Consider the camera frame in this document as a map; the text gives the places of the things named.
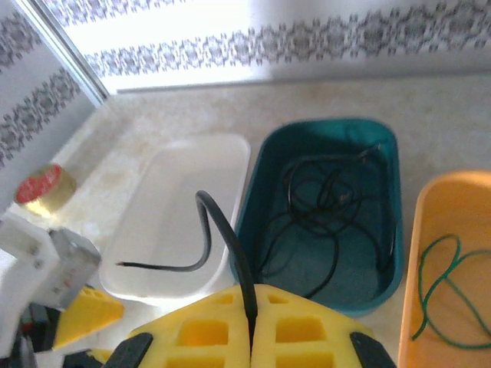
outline countertop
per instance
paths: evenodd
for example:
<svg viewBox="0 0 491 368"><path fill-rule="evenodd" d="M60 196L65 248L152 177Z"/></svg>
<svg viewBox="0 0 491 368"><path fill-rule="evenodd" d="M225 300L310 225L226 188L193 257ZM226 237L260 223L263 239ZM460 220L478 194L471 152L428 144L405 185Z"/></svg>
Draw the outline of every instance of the countertop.
<svg viewBox="0 0 491 368"><path fill-rule="evenodd" d="M457 169L491 169L491 74L384 80L321 81L165 90L111 97L56 155L78 183L51 219L11 209L42 227L66 226L104 250L148 162L168 142L203 133L242 134L252 146L249 170L264 138L283 124L323 117L370 117L398 139L405 246L417 195L433 177ZM98 286L97 277L92 281ZM405 281L360 321L397 361ZM40 367L61 366L62 354L114 348L133 328L167 310L124 301L115 325L57 352L38 354Z"/></svg>

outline teal plastic tray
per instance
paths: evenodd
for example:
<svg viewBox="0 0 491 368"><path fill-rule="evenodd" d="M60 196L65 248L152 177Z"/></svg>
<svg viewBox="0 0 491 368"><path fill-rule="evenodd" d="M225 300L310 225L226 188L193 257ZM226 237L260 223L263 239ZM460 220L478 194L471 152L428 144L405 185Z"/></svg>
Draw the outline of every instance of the teal plastic tray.
<svg viewBox="0 0 491 368"><path fill-rule="evenodd" d="M360 317L395 292L404 268L397 141L381 123L356 118L291 123L274 131L262 144L236 226L255 282L260 279L254 257L261 251L255 245L265 224L284 206L282 180L287 167L305 157L355 155L373 145L378 147L377 161L383 164L373 164L357 173L357 180L364 193L387 201L385 205L373 202L361 206L357 221L377 239L388 266L379 271L374 247L367 243L367 237L356 228L347 229L339 236L334 275L312 300L350 317ZM285 233L276 243L276 256L294 261L287 262L278 277L269 278L266 283L302 294L325 277L334 257L333 249L325 240L305 232Z"/></svg>

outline white plastic tray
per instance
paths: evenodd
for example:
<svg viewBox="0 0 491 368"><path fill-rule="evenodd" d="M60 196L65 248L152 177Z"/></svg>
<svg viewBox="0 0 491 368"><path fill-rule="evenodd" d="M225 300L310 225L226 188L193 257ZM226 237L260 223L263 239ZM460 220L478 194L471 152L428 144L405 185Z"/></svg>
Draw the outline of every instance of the white plastic tray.
<svg viewBox="0 0 491 368"><path fill-rule="evenodd" d="M103 253L104 288L123 299L161 305L167 298L198 298L232 280L228 251L212 224L209 260L193 272L153 271L116 266L119 261L191 265L203 253L195 194L206 190L232 226L236 222L249 164L250 147L241 136L214 134L175 142L158 153L130 200Z"/></svg>

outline patterned wallpaper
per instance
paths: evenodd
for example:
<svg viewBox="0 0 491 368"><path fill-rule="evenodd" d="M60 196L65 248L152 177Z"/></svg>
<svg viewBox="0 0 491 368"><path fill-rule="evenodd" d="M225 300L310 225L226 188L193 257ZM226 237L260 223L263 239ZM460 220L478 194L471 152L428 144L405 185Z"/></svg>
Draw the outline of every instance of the patterned wallpaper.
<svg viewBox="0 0 491 368"><path fill-rule="evenodd" d="M0 0L0 213L94 110L8 0Z"/></svg>
<svg viewBox="0 0 491 368"><path fill-rule="evenodd" d="M110 90L349 77L374 58L379 74L491 69L487 0L44 1Z"/></svg>

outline black cable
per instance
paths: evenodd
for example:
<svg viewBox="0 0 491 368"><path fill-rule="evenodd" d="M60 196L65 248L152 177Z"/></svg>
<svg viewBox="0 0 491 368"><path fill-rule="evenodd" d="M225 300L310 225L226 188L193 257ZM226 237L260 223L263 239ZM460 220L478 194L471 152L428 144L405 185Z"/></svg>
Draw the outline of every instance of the black cable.
<svg viewBox="0 0 491 368"><path fill-rule="evenodd" d="M372 244L375 252L376 268L380 273L389 268L394 255L396 228L390 203L388 203L388 199L382 200L376 195L363 193L361 184L351 174L351 171L359 165L367 164L371 161L384 164L384 168L387 170L387 163L377 157L377 155L374 155L380 148L381 143L375 143L358 154L303 157L286 168L282 180L286 210L280 211L265 224L255 242L253 259L259 282L265 282L265 279L281 274L294 258L296 251L293 251L282 265L271 271L271 262L275 257L274 250L280 246L278 240L290 228L294 227L302 228L309 234L324 238L327 242L332 243L334 252L331 267L325 278L320 284L304 293L303 297L314 297L332 279L339 259L340 242L338 236L348 228L356 229ZM316 176L302 176L302 172L307 169L314 170L318 174ZM309 185L318 187L313 202L300 194L300 191L310 189L309 194L312 196L311 188L307 187ZM367 201L381 203L390 217L392 237L389 255L385 262L382 260L383 252L377 238L357 220L362 204ZM275 233L272 233L272 225L280 220L285 222L285 224ZM272 238L265 243L269 233L272 233Z"/></svg>
<svg viewBox="0 0 491 368"><path fill-rule="evenodd" d="M242 299L244 300L244 310L249 322L249 343L252 349L252 340L254 338L255 319L258 315L258 303L255 296L254 281L247 262L246 254L240 245L237 235L233 231L222 210L213 198L205 191L200 190L196 194L196 205L198 207L199 219L203 228L205 238L205 247L203 256L197 263L190 266L165 266L157 264L144 264L136 262L119 262L117 265L124 267L145 268L150 270L189 272L195 271L202 267L209 257L212 247L212 235L209 228L208 213L215 222L220 235L223 237L227 248L234 257L237 275L239 277L240 288L242 290Z"/></svg>

